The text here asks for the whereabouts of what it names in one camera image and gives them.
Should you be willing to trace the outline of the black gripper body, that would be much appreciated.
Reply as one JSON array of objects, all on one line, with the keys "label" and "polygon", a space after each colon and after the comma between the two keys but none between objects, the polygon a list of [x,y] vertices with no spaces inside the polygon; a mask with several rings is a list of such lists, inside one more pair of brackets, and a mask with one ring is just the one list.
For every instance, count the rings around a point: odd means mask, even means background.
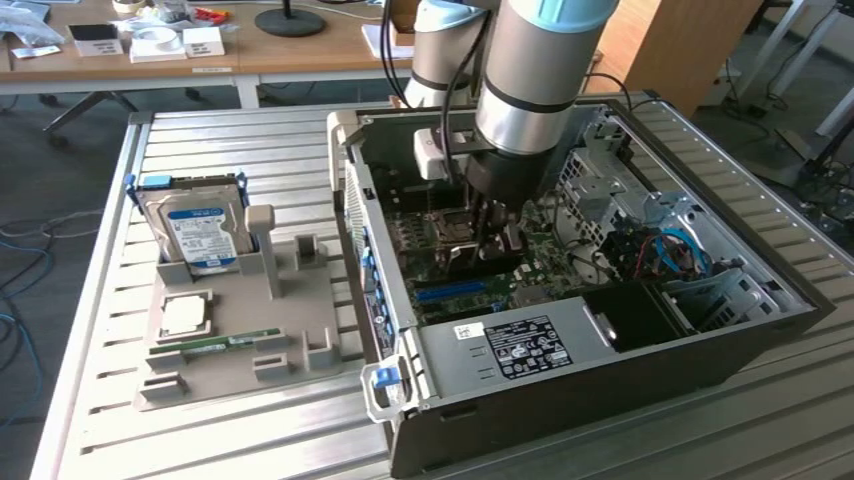
[{"label": "black gripper body", "polygon": [[518,156],[500,150],[481,151],[468,161],[465,180],[488,200],[521,206],[533,198],[546,165],[546,153]]}]

